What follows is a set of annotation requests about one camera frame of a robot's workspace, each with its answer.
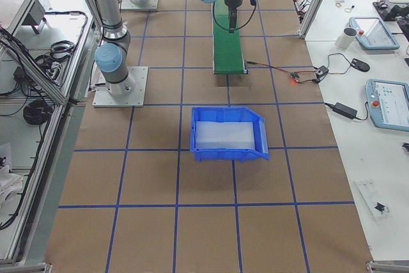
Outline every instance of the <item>device screen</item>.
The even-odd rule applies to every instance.
[[[358,27],[364,31],[364,35],[372,46],[393,46],[392,38],[378,19],[355,19]]]
[[[375,82],[385,124],[409,126],[409,100],[400,84]]]

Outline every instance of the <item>white bin bottom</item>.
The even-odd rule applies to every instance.
[[[196,148],[254,150],[253,123],[197,121]]]

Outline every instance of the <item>black round object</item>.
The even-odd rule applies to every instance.
[[[41,125],[49,120],[52,107],[43,100],[37,99],[30,102],[23,110],[23,118],[30,125]]]

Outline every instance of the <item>metal base plate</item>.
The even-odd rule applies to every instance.
[[[130,0],[122,0],[122,11],[156,11],[159,0],[141,1],[140,4],[131,3]]]
[[[94,107],[142,107],[145,99],[146,81],[148,79],[147,66],[130,66],[129,73],[136,80],[135,88],[126,95],[111,95],[105,86],[98,87],[95,91]],[[101,74],[99,83],[104,83]]]

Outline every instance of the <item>green conveyor belt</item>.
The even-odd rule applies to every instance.
[[[229,10],[224,0],[215,3],[215,18],[217,22],[228,29]],[[243,60],[240,33],[229,33],[213,21],[213,71],[215,74],[246,74]]]

